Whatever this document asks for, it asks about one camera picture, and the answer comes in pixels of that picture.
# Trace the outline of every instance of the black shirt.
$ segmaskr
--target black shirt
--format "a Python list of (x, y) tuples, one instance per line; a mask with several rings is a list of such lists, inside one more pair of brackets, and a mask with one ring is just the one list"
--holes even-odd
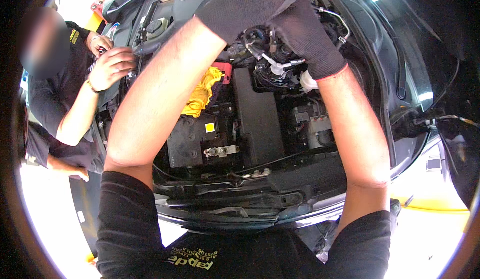
[(161, 243), (153, 192), (128, 175), (106, 171), (101, 185), (98, 263), (104, 278), (383, 278), (390, 213), (346, 226), (323, 264), (291, 230), (229, 236), (188, 233)]
[(66, 164), (99, 172), (94, 158), (98, 158), (94, 143), (82, 138), (76, 146), (63, 144), (51, 136), (40, 124), (28, 122), (27, 154), (46, 168), (49, 154)]
[(57, 136), (58, 125), (70, 110), (85, 81), (90, 63), (90, 51), (86, 47), (89, 30), (73, 22), (65, 22), (71, 31), (69, 35), (69, 58), (62, 70), (52, 78), (28, 80), (28, 101), (30, 110), (42, 126)]

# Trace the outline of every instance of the car engine bay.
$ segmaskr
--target car engine bay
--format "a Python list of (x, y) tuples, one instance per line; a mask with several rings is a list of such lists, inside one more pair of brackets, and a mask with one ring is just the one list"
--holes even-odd
[[(122, 79), (118, 97), (96, 116), (105, 145), (111, 120), (136, 76), (207, 1), (153, 0), (137, 13), (138, 29), (129, 42), (137, 69)], [(334, 0), (311, 2), (319, 25), (348, 61), (378, 113), (379, 86), (362, 46)], [(236, 203), (232, 206), (250, 209), (248, 216), (280, 211), (291, 216), (286, 208), (345, 191), (345, 173), (318, 87), (306, 83), (308, 65), (275, 28), (246, 29), (212, 66), (224, 76), (212, 86), (209, 104), (197, 118), (180, 116), (154, 161), (155, 192), (165, 195), (170, 207), (198, 205), (202, 211), (214, 211), (230, 199)], [(218, 203), (212, 200), (220, 198)]]

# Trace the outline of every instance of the mechanic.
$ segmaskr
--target mechanic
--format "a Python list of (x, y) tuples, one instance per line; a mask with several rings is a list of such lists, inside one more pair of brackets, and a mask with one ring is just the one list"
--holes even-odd
[[(345, 168), (345, 206), (326, 264), (293, 231), (281, 228), (192, 233), (167, 248), (161, 243), (153, 159), (220, 51), (242, 30), (260, 24), (276, 27), (306, 59)], [(358, 138), (357, 132), (366, 135)], [(388, 155), (369, 101), (309, 0), (211, 0), (151, 60), (113, 121), (101, 186), (97, 268), (104, 278), (383, 277), (391, 222)]]
[[(63, 34), (61, 26), (57, 25), (61, 17), (56, 11), (48, 7), (40, 7), (38, 11), (41, 14), (38, 20), (31, 26), (24, 26), (32, 28), (27, 32), (25, 57), (31, 57), (33, 64), (55, 65), (55, 61), (64, 58), (60, 57), (63, 43), (68, 43), (69, 48), (66, 63), (50, 72), (53, 75), (44, 77), (48, 72), (32, 74), (27, 70), (32, 74), (28, 82), (31, 112), (63, 144), (75, 146), (83, 137), (93, 142), (89, 127), (95, 109), (117, 94), (120, 78), (135, 67), (132, 51), (113, 48), (108, 37), (73, 22), (66, 22), (68, 34)], [(101, 47), (107, 52), (99, 57)], [(99, 58), (86, 76), (91, 53)]]
[(40, 124), (28, 121), (26, 152), (29, 159), (74, 179), (89, 180), (88, 171), (101, 174), (103, 163), (96, 145), (82, 138), (75, 146), (59, 142)]

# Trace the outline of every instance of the rubber hose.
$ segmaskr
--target rubber hose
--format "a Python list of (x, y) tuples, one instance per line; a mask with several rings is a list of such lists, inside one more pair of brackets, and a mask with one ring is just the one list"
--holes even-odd
[(153, 40), (147, 40), (142, 44), (139, 44), (136, 47), (133, 47), (133, 53), (136, 56), (145, 56), (147, 54), (154, 53), (157, 49), (159, 49), (165, 42), (167, 42), (172, 35), (177, 32), (178, 29), (174, 28), (174, 23), (163, 32), (159, 37)]

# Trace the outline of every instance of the hand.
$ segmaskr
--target hand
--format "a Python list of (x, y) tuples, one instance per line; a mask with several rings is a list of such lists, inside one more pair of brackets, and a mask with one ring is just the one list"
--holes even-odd
[(113, 48), (113, 42), (105, 35), (97, 36), (92, 37), (92, 40), (90, 41), (90, 44), (88, 46), (90, 51), (92, 51), (92, 53), (98, 58), (100, 55), (100, 47), (104, 48), (107, 51), (110, 51)]
[(337, 75), (347, 62), (323, 30), (310, 0), (297, 0), (269, 24), (283, 41), (305, 58), (308, 72), (316, 81)]
[(88, 75), (95, 91), (110, 88), (135, 67), (135, 58), (131, 50), (130, 48), (113, 48), (100, 56)]
[(77, 175), (79, 176), (80, 178), (82, 178), (85, 182), (88, 182), (89, 178), (88, 178), (88, 172), (85, 168), (78, 168), (74, 174), (72, 175)]
[(243, 30), (267, 23), (295, 0), (211, 0), (197, 13), (202, 23), (227, 43)]

